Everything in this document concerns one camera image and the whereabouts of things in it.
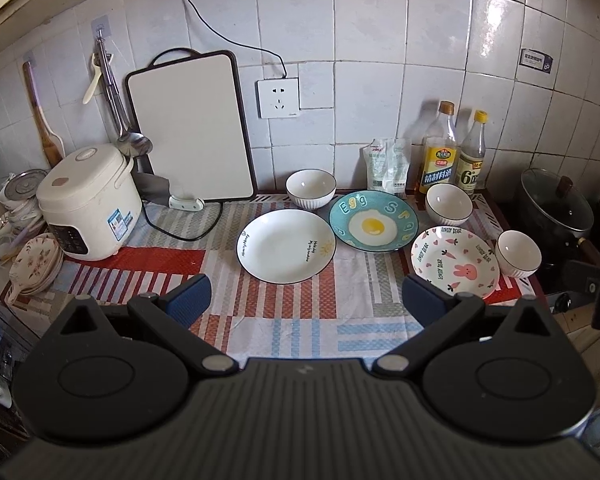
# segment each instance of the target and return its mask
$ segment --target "fried egg design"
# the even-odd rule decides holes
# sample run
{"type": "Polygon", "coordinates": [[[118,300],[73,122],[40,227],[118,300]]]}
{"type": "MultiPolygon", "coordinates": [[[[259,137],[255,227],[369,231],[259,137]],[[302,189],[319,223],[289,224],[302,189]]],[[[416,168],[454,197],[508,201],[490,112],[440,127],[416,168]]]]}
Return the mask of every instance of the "fried egg design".
{"type": "Polygon", "coordinates": [[[393,242],[398,234],[398,226],[392,218],[377,209],[369,209],[351,217],[349,232],[360,243],[377,247],[393,242]]]}

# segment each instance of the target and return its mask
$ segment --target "white cutting board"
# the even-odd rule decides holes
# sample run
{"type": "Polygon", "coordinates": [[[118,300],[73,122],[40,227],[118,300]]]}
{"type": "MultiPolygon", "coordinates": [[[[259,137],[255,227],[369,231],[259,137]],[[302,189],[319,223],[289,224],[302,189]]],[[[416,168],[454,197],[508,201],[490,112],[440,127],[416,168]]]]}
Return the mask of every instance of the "white cutting board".
{"type": "Polygon", "coordinates": [[[127,77],[140,131],[154,144],[149,154],[152,168],[169,179],[173,196],[203,200],[253,196],[238,85],[231,59],[219,53],[127,77]]]}

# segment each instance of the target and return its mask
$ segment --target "yellow bottle label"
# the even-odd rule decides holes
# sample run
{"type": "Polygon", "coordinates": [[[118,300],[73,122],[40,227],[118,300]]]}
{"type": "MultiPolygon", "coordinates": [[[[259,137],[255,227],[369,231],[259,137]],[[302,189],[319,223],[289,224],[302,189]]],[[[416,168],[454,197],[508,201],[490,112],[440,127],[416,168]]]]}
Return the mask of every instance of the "yellow bottle label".
{"type": "Polygon", "coordinates": [[[478,183],[478,175],[482,169],[482,159],[460,152],[457,164],[458,169],[456,170],[454,184],[468,195],[471,195],[478,183]]]}
{"type": "Polygon", "coordinates": [[[456,149],[431,146],[424,153],[424,169],[420,179],[420,192],[426,193],[434,184],[448,182],[453,170],[456,149]]]}

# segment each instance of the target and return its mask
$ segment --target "plastic bag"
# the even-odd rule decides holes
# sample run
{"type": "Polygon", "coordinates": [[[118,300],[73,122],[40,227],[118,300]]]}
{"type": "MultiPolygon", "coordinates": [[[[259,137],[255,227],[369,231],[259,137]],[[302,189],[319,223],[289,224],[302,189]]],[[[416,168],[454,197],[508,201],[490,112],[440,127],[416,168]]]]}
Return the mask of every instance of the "plastic bag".
{"type": "Polygon", "coordinates": [[[411,159],[405,139],[374,139],[362,148],[366,162],[366,188],[391,194],[404,192],[411,159]]]}

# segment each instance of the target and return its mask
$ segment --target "egg yolk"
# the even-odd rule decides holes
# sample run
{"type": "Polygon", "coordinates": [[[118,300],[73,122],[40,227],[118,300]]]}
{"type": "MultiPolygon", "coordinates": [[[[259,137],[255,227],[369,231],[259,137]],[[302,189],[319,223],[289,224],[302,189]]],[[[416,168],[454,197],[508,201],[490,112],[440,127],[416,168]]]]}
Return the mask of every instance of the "egg yolk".
{"type": "Polygon", "coordinates": [[[362,221],[362,230],[368,235],[381,235],[384,233],[384,224],[377,218],[365,218],[362,221]]]}

